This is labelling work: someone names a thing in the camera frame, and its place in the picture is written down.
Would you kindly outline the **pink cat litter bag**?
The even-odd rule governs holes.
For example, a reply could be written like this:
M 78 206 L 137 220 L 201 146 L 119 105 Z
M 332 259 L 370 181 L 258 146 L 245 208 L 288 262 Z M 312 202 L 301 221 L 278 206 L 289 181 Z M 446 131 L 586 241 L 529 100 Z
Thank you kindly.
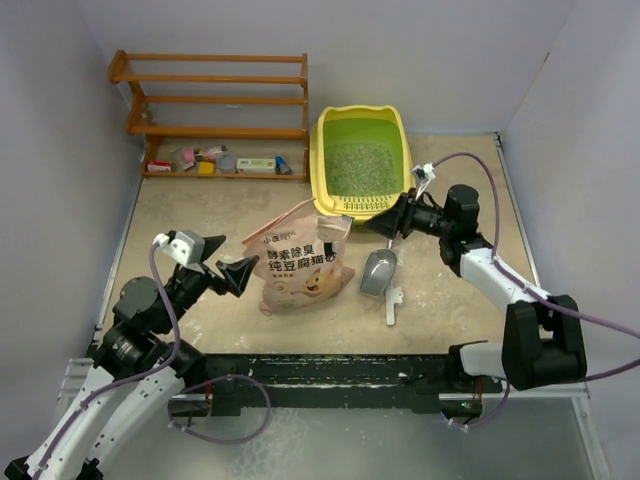
M 345 264 L 352 225 L 349 216 L 319 213 L 310 198 L 243 239 L 244 254 L 259 258 L 260 312 L 287 314 L 337 296 L 355 274 Z

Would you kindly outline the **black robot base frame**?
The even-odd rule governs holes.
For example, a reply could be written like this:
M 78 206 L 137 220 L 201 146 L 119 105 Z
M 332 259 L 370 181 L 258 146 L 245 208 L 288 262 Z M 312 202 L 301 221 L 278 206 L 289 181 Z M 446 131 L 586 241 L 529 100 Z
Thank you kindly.
M 172 416 L 238 416 L 245 408 L 405 409 L 461 413 L 500 383 L 463 372 L 453 354 L 213 354 L 170 400 Z

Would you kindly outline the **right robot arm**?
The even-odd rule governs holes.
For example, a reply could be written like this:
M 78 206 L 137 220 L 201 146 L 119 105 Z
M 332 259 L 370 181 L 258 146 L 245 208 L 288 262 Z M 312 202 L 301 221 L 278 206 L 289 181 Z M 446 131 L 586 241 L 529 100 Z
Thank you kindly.
M 478 230 L 479 212 L 478 192 L 456 184 L 443 205 L 424 202 L 410 189 L 391 208 L 364 223 L 389 240 L 413 232 L 436 237 L 443 263 L 504 315 L 501 343 L 451 347 L 457 359 L 445 366 L 446 383 L 456 391 L 467 391 L 480 376 L 487 376 L 523 391 L 583 380 L 587 360 L 575 301 L 568 295 L 549 294 L 504 264 Z

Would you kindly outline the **grey metal litter scoop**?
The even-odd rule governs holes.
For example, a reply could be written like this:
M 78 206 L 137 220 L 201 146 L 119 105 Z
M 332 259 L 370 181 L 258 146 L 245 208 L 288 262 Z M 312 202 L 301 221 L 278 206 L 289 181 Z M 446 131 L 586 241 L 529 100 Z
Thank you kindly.
M 366 259 L 360 281 L 360 292 L 366 296 L 379 297 L 393 279 L 398 266 L 398 257 L 389 239 L 385 248 L 372 251 Z

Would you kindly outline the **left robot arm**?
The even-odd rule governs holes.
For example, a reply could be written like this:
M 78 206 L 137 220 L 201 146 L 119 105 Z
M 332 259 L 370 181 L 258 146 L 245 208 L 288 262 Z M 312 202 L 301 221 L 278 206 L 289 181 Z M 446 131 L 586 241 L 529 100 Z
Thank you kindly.
M 161 233 L 149 254 L 175 263 L 167 282 L 157 272 L 125 284 L 113 307 L 85 380 L 43 444 L 6 467 L 8 479 L 102 479 L 125 444 L 179 392 L 194 392 L 206 378 L 206 357 L 182 340 L 179 319 L 208 290 L 241 296 L 257 256 L 233 263 L 206 260 L 223 235 Z

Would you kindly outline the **white bag sealing clip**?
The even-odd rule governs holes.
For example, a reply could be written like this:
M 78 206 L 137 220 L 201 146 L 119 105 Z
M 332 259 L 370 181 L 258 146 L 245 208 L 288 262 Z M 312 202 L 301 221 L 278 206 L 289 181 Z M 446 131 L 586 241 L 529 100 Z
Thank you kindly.
M 404 292 L 401 287 L 396 287 L 390 282 L 385 289 L 386 325 L 392 327 L 396 324 L 396 307 L 402 305 Z

